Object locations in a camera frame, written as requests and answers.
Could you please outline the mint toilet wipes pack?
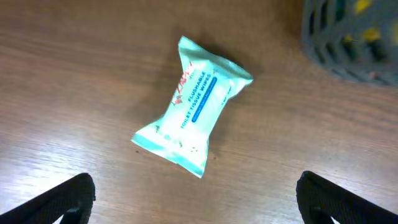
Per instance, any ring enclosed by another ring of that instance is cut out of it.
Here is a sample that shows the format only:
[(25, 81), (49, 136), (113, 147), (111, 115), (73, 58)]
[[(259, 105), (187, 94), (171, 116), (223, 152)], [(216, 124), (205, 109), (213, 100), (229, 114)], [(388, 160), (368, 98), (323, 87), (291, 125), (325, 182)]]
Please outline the mint toilet wipes pack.
[(179, 40), (178, 52), (183, 73), (169, 107), (131, 141), (201, 178), (209, 137), (225, 104), (250, 85), (253, 77), (186, 37)]

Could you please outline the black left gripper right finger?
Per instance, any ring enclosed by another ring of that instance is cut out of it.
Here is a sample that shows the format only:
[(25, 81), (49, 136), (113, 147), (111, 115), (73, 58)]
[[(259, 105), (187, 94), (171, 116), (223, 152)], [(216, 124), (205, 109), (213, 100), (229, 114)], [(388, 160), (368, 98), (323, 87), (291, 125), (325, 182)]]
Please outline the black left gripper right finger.
[(305, 224), (391, 223), (397, 215), (306, 170), (297, 181), (298, 209)]

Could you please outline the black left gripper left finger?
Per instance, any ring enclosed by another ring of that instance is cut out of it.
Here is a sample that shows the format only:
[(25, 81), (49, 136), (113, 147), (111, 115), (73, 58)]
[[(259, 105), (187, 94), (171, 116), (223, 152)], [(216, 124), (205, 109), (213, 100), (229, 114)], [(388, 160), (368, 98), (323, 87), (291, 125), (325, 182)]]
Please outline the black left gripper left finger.
[(95, 185), (88, 173), (78, 174), (1, 215), (1, 223), (87, 224), (95, 197)]

